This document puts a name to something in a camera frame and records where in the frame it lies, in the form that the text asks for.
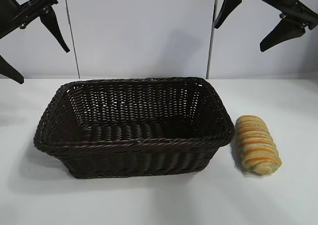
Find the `white tabletop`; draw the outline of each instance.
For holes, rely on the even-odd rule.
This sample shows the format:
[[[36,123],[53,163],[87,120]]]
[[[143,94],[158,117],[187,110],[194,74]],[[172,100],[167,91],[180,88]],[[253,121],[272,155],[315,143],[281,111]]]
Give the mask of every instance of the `white tabletop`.
[[[32,139],[67,79],[0,79],[1,225],[313,225],[318,220],[318,83],[210,80],[233,121],[262,117],[283,165],[242,174],[231,147],[196,174],[78,180]]]

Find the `white backdrop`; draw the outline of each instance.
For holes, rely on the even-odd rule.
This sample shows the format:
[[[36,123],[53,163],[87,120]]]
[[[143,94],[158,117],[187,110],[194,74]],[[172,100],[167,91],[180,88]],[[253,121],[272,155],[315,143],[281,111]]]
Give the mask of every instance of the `white backdrop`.
[[[317,0],[301,1],[318,11]],[[318,27],[260,52],[259,43],[278,24],[279,14],[260,0],[242,0],[215,30],[210,78],[300,78],[318,71]]]
[[[81,75],[204,77],[214,0],[67,0]]]
[[[17,1],[22,4],[27,0]],[[59,4],[53,5],[53,8],[71,52],[65,53],[39,18],[30,23],[26,29],[16,29],[0,40],[0,55],[25,78],[77,77],[65,0],[58,2]]]
[[[0,40],[0,55],[26,78],[77,77],[66,4],[58,1],[53,7],[71,52],[63,51],[39,19]],[[316,0],[302,1],[318,11]],[[213,4],[68,0],[81,76],[205,77]],[[243,0],[215,31],[210,78],[313,77],[318,71],[318,29],[260,52],[260,41],[279,20],[279,11],[260,0]]]

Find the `robotic arm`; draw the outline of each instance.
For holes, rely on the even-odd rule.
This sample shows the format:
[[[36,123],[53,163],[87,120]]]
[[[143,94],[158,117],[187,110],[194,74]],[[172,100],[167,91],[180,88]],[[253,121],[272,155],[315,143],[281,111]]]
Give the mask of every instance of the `robotic arm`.
[[[65,52],[69,52],[52,5],[57,0],[29,0],[20,5],[16,0],[0,0],[0,39],[16,28],[25,29],[26,26],[40,17],[41,22],[56,38]],[[0,74],[22,84],[23,76],[0,56]]]
[[[260,50],[269,48],[286,40],[301,37],[305,28],[314,29],[318,25],[318,15],[302,4],[299,0],[262,0],[280,10],[281,21],[260,43]],[[215,28],[219,28],[229,14],[242,0],[224,0],[219,16],[215,21]]]

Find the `dark brown wicker basket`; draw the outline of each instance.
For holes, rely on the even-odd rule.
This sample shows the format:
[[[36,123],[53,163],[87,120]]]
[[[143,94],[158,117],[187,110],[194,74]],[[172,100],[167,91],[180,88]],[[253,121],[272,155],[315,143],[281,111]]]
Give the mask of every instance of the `dark brown wicker basket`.
[[[201,78],[112,79],[61,86],[34,144],[76,178],[129,177],[202,170],[233,135]]]

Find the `pastry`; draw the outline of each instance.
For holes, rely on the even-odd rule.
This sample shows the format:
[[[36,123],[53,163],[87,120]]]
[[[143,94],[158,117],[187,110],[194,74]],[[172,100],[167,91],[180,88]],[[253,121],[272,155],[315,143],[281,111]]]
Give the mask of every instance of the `pastry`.
[[[237,119],[237,146],[243,167],[260,175],[274,173],[282,164],[265,122],[253,115]]]

